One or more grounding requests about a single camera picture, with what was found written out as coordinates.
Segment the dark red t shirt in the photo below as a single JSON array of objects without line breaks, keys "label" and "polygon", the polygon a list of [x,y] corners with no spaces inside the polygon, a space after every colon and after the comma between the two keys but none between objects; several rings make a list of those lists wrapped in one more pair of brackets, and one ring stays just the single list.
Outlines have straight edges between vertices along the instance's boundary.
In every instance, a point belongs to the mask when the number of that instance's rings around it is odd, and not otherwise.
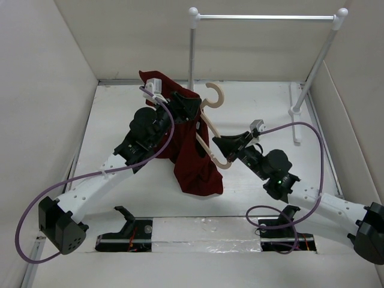
[{"label": "dark red t shirt", "polygon": [[200,114],[184,124],[176,124],[173,137],[158,158],[174,164],[173,173],[183,193],[195,196],[221,195],[223,177],[209,155],[196,140],[209,143],[208,127]]}]

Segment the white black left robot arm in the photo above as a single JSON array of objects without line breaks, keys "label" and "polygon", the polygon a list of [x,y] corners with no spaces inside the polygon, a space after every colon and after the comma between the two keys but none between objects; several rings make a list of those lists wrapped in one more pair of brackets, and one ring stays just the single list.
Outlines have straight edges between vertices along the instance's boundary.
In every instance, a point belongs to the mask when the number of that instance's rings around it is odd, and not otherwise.
[{"label": "white black left robot arm", "polygon": [[91,209],[123,180],[133,176],[162,150],[160,142],[170,140],[176,125],[193,121],[200,111],[200,98],[173,92],[170,98],[148,95],[152,107],[137,110],[129,132],[97,173],[77,177],[70,191],[38,205],[40,230],[60,254],[74,252],[85,240],[88,225],[82,222]]}]

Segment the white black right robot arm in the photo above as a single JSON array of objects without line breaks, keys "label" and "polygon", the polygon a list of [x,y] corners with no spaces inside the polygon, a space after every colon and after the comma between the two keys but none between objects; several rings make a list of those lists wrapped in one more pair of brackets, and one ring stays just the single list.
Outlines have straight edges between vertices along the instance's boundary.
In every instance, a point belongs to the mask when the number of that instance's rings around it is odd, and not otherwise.
[{"label": "white black right robot arm", "polygon": [[314,188],[305,183],[289,172],[292,163],[284,151],[273,149],[263,155],[251,144],[259,135],[253,130],[237,136],[214,137],[213,142],[226,160],[241,161],[264,180],[263,188],[268,195],[300,214],[296,218],[281,211],[277,224],[264,229],[290,236],[303,224],[310,234],[344,244],[366,261],[382,265],[383,205],[353,203],[324,193],[322,184]]}]

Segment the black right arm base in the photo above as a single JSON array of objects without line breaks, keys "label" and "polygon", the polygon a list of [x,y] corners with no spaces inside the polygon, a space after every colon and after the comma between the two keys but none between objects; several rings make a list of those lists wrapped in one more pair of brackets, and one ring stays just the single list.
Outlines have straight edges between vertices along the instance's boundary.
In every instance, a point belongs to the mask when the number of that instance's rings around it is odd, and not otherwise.
[{"label": "black right arm base", "polygon": [[[288,223],[287,219],[280,215],[259,217],[258,222],[261,226],[278,226]],[[274,251],[284,254],[295,243],[295,234],[292,227],[280,230],[256,229],[255,234],[260,236],[260,246],[263,252]],[[297,236],[295,251],[317,251],[312,234],[298,233]]]}]

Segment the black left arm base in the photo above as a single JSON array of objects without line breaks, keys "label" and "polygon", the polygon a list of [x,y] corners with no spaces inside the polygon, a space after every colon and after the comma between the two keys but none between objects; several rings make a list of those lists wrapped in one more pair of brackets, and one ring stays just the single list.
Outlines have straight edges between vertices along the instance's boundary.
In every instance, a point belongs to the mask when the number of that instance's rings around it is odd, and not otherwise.
[{"label": "black left arm base", "polygon": [[116,206],[114,209],[124,216],[125,224],[118,232],[99,235],[95,250],[104,253],[151,252],[153,218],[136,218],[123,206]]}]

